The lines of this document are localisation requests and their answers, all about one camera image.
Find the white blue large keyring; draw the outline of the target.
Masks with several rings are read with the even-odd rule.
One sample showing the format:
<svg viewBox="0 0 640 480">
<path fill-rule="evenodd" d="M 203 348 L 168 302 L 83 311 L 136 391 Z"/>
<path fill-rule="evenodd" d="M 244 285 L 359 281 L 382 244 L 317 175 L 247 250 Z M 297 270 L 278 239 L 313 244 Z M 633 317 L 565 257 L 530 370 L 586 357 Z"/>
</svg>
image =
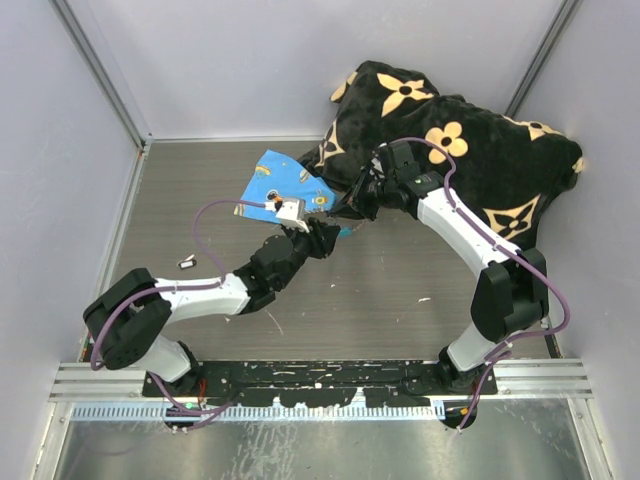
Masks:
<svg viewBox="0 0 640 480">
<path fill-rule="evenodd" d="M 310 218 L 317 218 L 318 220 L 327 223 L 329 225 L 339 226 L 340 232 L 339 238 L 347 238 L 360 231 L 365 225 L 369 223 L 366 219 L 351 219 L 343 217 L 330 216 L 326 212 L 314 212 L 309 215 Z"/>
</svg>

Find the black key tag with key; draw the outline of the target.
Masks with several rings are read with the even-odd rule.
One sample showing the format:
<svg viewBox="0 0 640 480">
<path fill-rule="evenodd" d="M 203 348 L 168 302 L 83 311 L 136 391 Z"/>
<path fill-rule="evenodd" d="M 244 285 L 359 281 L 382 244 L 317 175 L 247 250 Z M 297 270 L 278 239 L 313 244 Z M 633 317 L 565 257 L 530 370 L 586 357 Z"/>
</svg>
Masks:
<svg viewBox="0 0 640 480">
<path fill-rule="evenodd" d="M 195 259 L 194 255 L 191 255 L 178 263 L 178 267 L 181 270 L 190 269 L 195 267 L 196 265 L 197 265 L 197 260 Z"/>
</svg>

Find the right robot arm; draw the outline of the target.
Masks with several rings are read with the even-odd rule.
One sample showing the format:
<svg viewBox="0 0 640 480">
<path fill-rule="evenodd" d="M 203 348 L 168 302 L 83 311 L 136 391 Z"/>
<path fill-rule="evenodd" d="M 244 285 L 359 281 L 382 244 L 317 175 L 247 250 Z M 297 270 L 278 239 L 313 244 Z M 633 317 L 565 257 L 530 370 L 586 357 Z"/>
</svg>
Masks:
<svg viewBox="0 0 640 480">
<path fill-rule="evenodd" d="M 441 175 L 423 172 L 412 149 L 415 142 L 380 145 L 330 213 L 375 220 L 381 208 L 406 212 L 444 239 L 474 274 L 471 323 L 436 363 L 442 388 L 459 394 L 498 347 L 547 315 L 546 260 L 536 249 L 520 250 L 479 220 Z"/>
</svg>

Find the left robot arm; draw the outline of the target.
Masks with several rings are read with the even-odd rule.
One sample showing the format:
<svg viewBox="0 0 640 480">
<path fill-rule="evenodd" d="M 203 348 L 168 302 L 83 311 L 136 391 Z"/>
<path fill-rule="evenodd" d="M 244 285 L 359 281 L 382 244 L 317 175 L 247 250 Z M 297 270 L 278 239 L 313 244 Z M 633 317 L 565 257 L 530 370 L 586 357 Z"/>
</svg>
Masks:
<svg viewBox="0 0 640 480">
<path fill-rule="evenodd" d="M 155 278 L 136 268 L 94 300 L 83 320 L 94 340 L 93 369 L 135 365 L 160 380 L 172 395 L 194 393 L 204 375 L 194 354 L 162 332 L 168 325 L 210 315 L 238 316 L 272 303 L 308 259 L 325 259 L 340 234 L 337 225 L 313 218 L 308 231 L 285 228 L 267 238 L 249 261 L 220 277 Z"/>
</svg>

